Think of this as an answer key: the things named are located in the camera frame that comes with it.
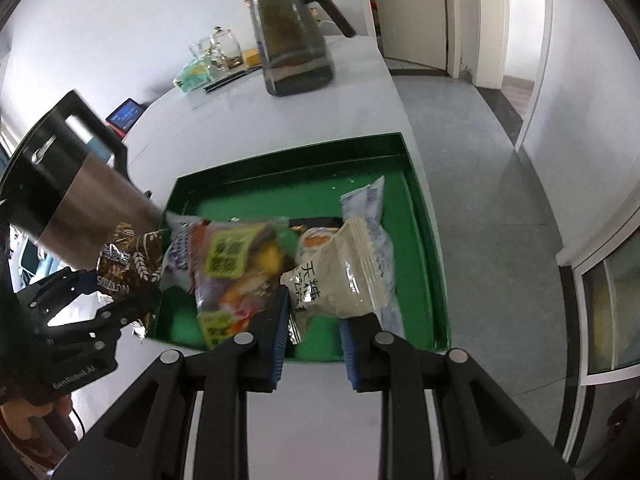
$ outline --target digital screen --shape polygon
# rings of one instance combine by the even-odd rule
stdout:
[[[128,132],[144,112],[144,108],[132,99],[126,101],[120,108],[107,118],[107,122],[117,126],[123,132]]]

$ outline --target green tray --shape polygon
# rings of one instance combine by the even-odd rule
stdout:
[[[339,197],[385,176],[382,225],[394,244],[396,296],[406,339],[416,348],[450,345],[444,280],[430,220],[401,134],[337,140],[270,153],[180,177],[166,209],[210,220],[341,216]],[[297,235],[281,243],[294,254]],[[149,337],[206,349],[193,296],[166,290]],[[337,319],[316,317],[294,359],[339,361]]]

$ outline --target white table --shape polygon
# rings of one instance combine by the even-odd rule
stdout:
[[[435,226],[414,134],[376,41],[332,37],[328,42],[335,80],[315,92],[270,96],[257,72],[209,95],[173,89],[159,98],[126,139],[132,181],[151,189],[152,200],[163,208],[175,180],[185,174],[307,144],[402,132]],[[94,312],[97,306],[89,303],[79,298],[71,319]],[[167,348],[124,329],[118,370],[74,394],[85,425],[92,425]],[[352,391],[343,364],[287,363],[276,393],[248,397],[252,477],[376,478],[380,402],[379,394]]]

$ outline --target black cable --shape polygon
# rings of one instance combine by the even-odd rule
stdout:
[[[82,423],[82,419],[80,418],[80,415],[78,415],[78,412],[76,412],[75,408],[71,408],[71,411],[74,412],[74,415],[76,416],[76,418],[78,419],[78,422],[80,423],[80,428],[82,429],[82,437],[84,438],[84,436],[86,435],[86,431],[84,430],[84,424]]]

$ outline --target metal screw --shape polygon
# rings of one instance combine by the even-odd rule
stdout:
[[[171,365],[178,359],[180,359],[180,352],[177,350],[165,350],[160,355],[160,360],[166,365]]]
[[[251,332],[239,332],[234,336],[234,341],[239,345],[248,345],[254,340],[254,335]]]
[[[391,332],[378,332],[373,339],[379,345],[390,345],[396,338]]]
[[[466,361],[469,359],[469,354],[461,348],[454,348],[451,352],[449,352],[449,359],[461,365],[462,363],[466,363]]]

